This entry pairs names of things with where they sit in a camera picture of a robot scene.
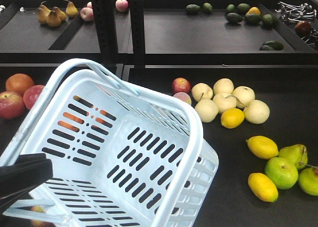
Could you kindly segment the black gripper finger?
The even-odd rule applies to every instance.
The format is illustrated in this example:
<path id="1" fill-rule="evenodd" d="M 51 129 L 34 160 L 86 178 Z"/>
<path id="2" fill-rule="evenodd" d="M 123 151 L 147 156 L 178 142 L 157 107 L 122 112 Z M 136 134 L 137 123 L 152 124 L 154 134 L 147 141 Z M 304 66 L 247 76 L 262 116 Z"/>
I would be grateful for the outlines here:
<path id="1" fill-rule="evenodd" d="M 13 165 L 0 168 L 0 197 L 24 195 L 53 177 L 53 164 L 45 154 L 23 154 Z"/>
<path id="2" fill-rule="evenodd" d="M 32 190 L 32 187 L 1 187 L 0 210 L 7 210 L 13 203 Z"/>

